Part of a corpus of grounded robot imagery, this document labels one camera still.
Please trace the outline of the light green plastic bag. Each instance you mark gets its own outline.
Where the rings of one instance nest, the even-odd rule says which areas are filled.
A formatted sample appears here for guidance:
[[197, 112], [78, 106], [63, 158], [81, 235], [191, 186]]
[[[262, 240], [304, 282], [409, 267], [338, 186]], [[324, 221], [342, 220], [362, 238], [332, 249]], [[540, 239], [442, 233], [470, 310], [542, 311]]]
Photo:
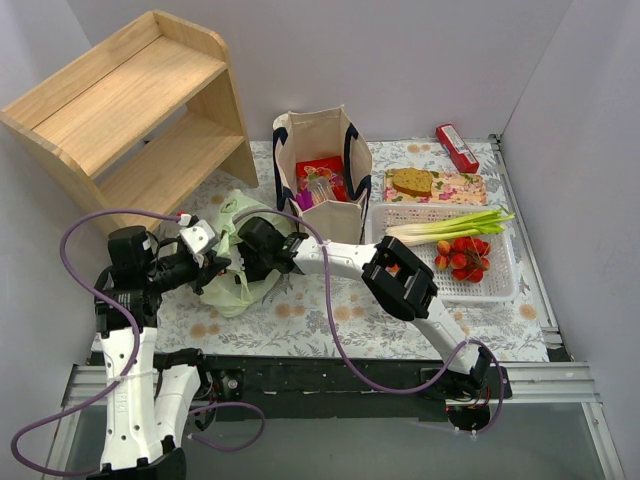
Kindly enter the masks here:
[[219, 257], [229, 259], [231, 264], [224, 274], [217, 276], [203, 288], [201, 300], [213, 306], [224, 317], [231, 318], [243, 313], [252, 304], [261, 301], [274, 287], [281, 274], [271, 271], [263, 280], [248, 281], [248, 273], [241, 269], [238, 230], [253, 215], [234, 222], [234, 219], [256, 209], [271, 210], [235, 189], [225, 197], [218, 208], [213, 229], [221, 237], [216, 251]]

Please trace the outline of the slice of brown bread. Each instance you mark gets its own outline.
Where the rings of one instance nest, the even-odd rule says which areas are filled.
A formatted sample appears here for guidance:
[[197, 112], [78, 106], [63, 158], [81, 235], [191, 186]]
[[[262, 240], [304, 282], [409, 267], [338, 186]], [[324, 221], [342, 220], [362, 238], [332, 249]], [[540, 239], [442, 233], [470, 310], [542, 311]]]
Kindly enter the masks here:
[[398, 169], [392, 177], [393, 188], [396, 191], [415, 197], [429, 197], [432, 182], [433, 177], [429, 171], [415, 168]]

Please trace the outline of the green spring onions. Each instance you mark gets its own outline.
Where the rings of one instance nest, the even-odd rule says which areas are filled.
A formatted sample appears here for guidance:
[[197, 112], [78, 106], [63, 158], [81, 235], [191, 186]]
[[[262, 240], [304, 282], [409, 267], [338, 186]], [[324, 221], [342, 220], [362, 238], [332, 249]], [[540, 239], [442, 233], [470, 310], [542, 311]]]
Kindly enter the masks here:
[[497, 235], [504, 231], [503, 225], [514, 218], [514, 213], [491, 210], [438, 222], [392, 226], [386, 229], [386, 234], [407, 246], [419, 246], [462, 237]]

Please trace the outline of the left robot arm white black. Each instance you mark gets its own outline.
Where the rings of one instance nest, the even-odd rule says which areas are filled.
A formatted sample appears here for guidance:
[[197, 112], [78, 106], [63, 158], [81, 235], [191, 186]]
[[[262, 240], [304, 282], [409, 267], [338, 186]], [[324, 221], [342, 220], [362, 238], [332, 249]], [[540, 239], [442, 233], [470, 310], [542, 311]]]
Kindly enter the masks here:
[[187, 348], [155, 367], [158, 310], [164, 293], [204, 286], [229, 266], [214, 250], [219, 239], [204, 220], [180, 229], [173, 254], [162, 257], [143, 226], [108, 237], [111, 265], [95, 284], [97, 331], [107, 384], [106, 435], [98, 479], [183, 479], [181, 439], [193, 400], [212, 391], [201, 350]]

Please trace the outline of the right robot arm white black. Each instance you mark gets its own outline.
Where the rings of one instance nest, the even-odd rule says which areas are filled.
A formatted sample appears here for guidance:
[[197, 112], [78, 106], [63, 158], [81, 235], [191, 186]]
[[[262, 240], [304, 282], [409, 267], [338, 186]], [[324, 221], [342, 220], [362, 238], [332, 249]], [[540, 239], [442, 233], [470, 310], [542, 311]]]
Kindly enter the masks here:
[[[465, 336], [438, 297], [433, 271], [406, 245], [392, 236], [376, 244], [323, 241], [315, 231], [288, 236], [260, 216], [251, 216], [237, 235], [243, 267], [250, 280], [259, 274], [323, 274], [331, 335], [346, 366], [367, 386], [392, 394], [413, 394], [438, 385], [453, 397], [475, 397], [489, 384], [491, 355], [478, 341]], [[347, 357], [338, 339], [331, 307], [332, 277], [359, 280], [381, 308], [395, 319], [412, 324], [436, 349], [444, 366], [424, 384], [394, 389], [366, 378]]]

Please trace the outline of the beige canvas tote bag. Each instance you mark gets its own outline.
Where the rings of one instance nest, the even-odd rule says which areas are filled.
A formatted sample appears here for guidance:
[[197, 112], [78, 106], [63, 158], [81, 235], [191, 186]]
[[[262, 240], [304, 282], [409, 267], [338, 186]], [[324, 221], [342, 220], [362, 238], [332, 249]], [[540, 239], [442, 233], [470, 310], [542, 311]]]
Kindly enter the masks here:
[[373, 157], [343, 107], [287, 112], [272, 125], [276, 207], [325, 240], [364, 239]]

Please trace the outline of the purple snack packet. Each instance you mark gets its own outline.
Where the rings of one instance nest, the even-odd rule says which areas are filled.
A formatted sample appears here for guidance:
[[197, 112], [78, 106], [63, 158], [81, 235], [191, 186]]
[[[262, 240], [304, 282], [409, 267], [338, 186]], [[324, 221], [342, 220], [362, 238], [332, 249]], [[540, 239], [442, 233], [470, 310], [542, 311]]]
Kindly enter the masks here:
[[303, 190], [296, 195], [296, 201], [302, 211], [306, 211], [314, 206], [312, 194], [308, 190]]

